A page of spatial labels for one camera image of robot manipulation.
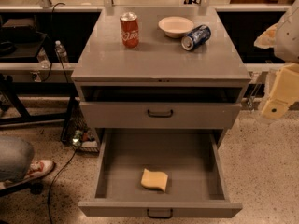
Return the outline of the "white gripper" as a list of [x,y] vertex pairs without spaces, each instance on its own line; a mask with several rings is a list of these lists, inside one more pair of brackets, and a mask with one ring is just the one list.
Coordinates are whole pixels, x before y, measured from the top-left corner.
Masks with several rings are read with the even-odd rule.
[[[270,49],[276,44],[277,24],[267,28],[254,41],[260,49]],[[299,101],[299,64],[286,63],[275,73],[273,85],[264,105],[260,109],[260,119],[270,122],[280,119],[290,106]]]

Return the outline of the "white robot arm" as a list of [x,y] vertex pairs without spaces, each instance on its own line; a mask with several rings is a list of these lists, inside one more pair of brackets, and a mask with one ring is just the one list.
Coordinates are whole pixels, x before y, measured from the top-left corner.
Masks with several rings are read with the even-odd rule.
[[259,120],[269,123],[299,101],[299,0],[256,38],[254,46],[273,48],[275,56],[285,62],[265,85],[266,94],[259,105]]

